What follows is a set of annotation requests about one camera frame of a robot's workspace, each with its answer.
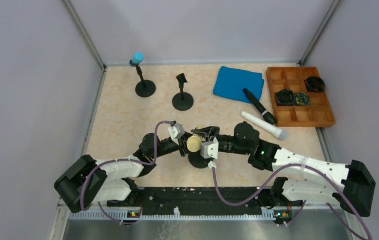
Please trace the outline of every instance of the round base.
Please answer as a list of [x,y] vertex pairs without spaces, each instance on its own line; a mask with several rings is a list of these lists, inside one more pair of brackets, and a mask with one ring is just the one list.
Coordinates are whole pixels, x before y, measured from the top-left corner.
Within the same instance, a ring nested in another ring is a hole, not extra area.
[[172,104],[176,110],[187,111],[194,105],[194,98],[188,92],[183,93],[184,100],[181,100],[181,93],[176,94],[173,97]]
[[189,163],[196,169],[205,169],[209,166],[213,158],[205,159],[201,156],[201,151],[188,153]]
[[145,86],[142,81],[138,82],[135,87],[135,92],[141,98],[148,98],[156,92],[156,85],[150,80],[144,80]]

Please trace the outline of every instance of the black stand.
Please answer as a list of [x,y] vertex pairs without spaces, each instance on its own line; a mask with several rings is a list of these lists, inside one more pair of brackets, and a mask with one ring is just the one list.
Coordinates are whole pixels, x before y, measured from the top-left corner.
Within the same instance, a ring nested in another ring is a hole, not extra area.
[[135,92],[141,98],[148,98],[156,92],[156,85],[150,80],[144,80],[143,71],[140,66],[136,66],[136,72],[141,79],[135,87]]
[[188,153],[189,163],[196,169],[205,169],[209,166],[209,163],[213,161],[213,158],[205,159],[201,155],[201,151]]
[[176,78],[179,82],[180,93],[173,97],[172,104],[176,110],[187,111],[193,107],[194,98],[188,92],[184,92],[184,84],[188,83],[185,74],[179,74]]

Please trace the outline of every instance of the blue cylinder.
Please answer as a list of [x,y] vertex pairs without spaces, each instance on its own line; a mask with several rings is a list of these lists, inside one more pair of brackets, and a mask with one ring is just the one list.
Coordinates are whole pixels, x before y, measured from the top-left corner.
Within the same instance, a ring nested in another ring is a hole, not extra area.
[[138,65],[138,64],[140,64],[143,60],[144,60],[144,53],[142,53],[142,52],[136,52],[136,53],[133,55],[132,63],[135,64],[135,65]]

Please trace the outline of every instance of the cable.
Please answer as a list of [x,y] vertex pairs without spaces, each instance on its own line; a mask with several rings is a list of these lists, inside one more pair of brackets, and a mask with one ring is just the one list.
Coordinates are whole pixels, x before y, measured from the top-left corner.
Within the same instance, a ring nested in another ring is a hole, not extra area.
[[[212,168],[212,171],[213,171],[213,181],[214,181],[214,187],[216,188],[216,193],[217,195],[219,196],[220,200],[222,200],[223,203],[225,203],[226,205],[228,206],[232,206],[232,207],[238,207],[238,206],[241,206],[241,205],[244,205],[248,202],[250,202],[252,199],[254,199],[258,194],[260,194],[261,191],[263,191],[263,189],[266,187],[266,185],[279,173],[281,172],[282,170],[284,169],[287,169],[287,168],[291,168],[291,167],[303,167],[302,164],[300,163],[291,163],[291,164],[288,164],[288,165],[285,165],[281,168],[279,168],[278,170],[276,170],[275,172],[272,173],[272,175],[263,183],[263,185],[253,194],[251,195],[250,197],[248,197],[246,200],[244,201],[241,201],[241,202],[229,202],[227,201],[224,196],[222,196],[221,194],[221,191],[219,190],[219,186],[218,186],[218,179],[216,177],[216,170],[215,168]],[[326,181],[329,182],[329,184],[331,184],[331,186],[334,187],[334,189],[337,191],[337,193],[341,196],[341,198],[344,200],[344,202],[348,205],[348,207],[351,209],[351,211],[354,213],[354,215],[356,215],[357,219],[359,220],[360,224],[362,225],[363,229],[365,230],[366,234],[367,234],[367,237],[368,237],[368,240],[372,240],[372,235],[371,235],[371,232],[369,231],[369,228],[366,226],[366,223],[365,221],[362,219],[362,217],[359,215],[358,211],[356,210],[356,208],[353,206],[353,204],[349,201],[349,199],[344,195],[343,191],[341,191],[341,189],[329,178],[327,177],[327,175],[325,175],[324,173],[322,173],[321,171],[317,170],[316,168],[313,168],[311,166],[307,166],[305,165],[304,166],[306,169],[308,170],[311,170],[315,173],[317,173],[319,176],[321,176],[322,178],[324,178]]]
[[345,228],[350,231],[350,233],[352,233],[353,235],[355,235],[356,237],[358,237],[361,240],[366,240],[365,238],[363,238],[362,236],[357,234],[353,229],[350,228],[350,226],[340,217],[338,212],[331,206],[331,204],[327,203],[327,205],[331,209],[331,211],[335,214],[335,216],[338,218],[338,220],[345,226]]
[[153,162],[147,163],[144,161],[138,161],[138,160],[133,160],[133,159],[117,159],[117,160],[105,161],[105,162],[101,163],[100,165],[97,165],[96,167],[94,167],[94,169],[92,169],[92,171],[86,177],[85,182],[83,183],[82,192],[80,194],[80,209],[82,211],[88,211],[88,209],[90,209],[90,207],[91,207],[91,206],[89,206],[88,208],[85,208],[85,205],[84,205],[85,193],[87,191],[88,185],[90,184],[91,178],[93,177],[95,172],[98,169],[100,169],[102,166],[107,165],[107,164],[118,163],[118,162],[127,162],[127,161],[131,161],[131,162],[137,163],[137,164],[142,164],[145,166],[153,166],[154,164],[156,164],[157,154],[158,154],[157,153],[157,139],[158,139],[157,130],[159,129],[159,126],[162,124],[169,124],[172,126],[174,124],[174,122],[172,122],[172,121],[161,121],[161,122],[157,123],[157,125],[155,126],[155,130],[154,130],[154,161]]
[[98,202],[98,207],[99,207],[99,209],[101,210],[101,212],[102,212],[107,218],[109,218],[110,220],[112,220],[113,222],[116,222],[116,223],[119,223],[119,224],[123,224],[123,225],[126,225],[126,226],[133,225],[133,224],[135,224],[135,223],[137,222],[137,221],[136,221],[136,222],[134,222],[134,223],[127,223],[127,222],[123,222],[122,220],[117,220],[116,218],[110,216],[110,215],[104,210],[103,206],[101,205],[101,202]]

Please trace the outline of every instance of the white wall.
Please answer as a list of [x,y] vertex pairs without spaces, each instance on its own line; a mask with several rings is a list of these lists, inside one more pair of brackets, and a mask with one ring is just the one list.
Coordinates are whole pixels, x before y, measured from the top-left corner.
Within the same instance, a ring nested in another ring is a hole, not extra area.
[[335,159],[366,164],[376,180],[371,217],[379,239],[379,1],[345,1],[308,65],[323,77],[336,124],[325,130]]
[[332,0],[72,0],[107,65],[298,62]]
[[59,0],[0,0],[0,240],[48,237],[100,76]]

